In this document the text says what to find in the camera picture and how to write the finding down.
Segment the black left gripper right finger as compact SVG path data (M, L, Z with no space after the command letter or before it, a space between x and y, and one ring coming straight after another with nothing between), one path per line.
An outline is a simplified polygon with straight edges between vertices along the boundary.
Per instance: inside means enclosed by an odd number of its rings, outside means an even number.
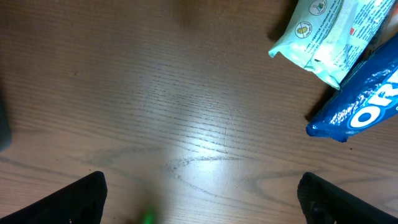
M307 223L397 223L397 218L311 172L302 176L297 198Z

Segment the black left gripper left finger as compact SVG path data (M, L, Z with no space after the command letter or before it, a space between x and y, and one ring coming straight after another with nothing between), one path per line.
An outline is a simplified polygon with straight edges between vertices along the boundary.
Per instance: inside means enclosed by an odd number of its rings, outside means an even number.
M1 218L1 224L100 224L108 189L95 171L53 194Z

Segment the blue Oreo cookie pack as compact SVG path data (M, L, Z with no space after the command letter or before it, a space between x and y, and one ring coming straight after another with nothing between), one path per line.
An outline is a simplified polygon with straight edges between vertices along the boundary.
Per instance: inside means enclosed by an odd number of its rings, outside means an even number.
M360 61L306 127L309 136L345 142L397 114L397 36Z

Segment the mint green wipes pack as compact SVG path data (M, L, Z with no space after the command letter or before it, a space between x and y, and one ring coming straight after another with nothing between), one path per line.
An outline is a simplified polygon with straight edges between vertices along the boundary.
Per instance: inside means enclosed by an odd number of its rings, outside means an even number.
M395 0L299 0L269 55L282 54L335 89L379 30Z

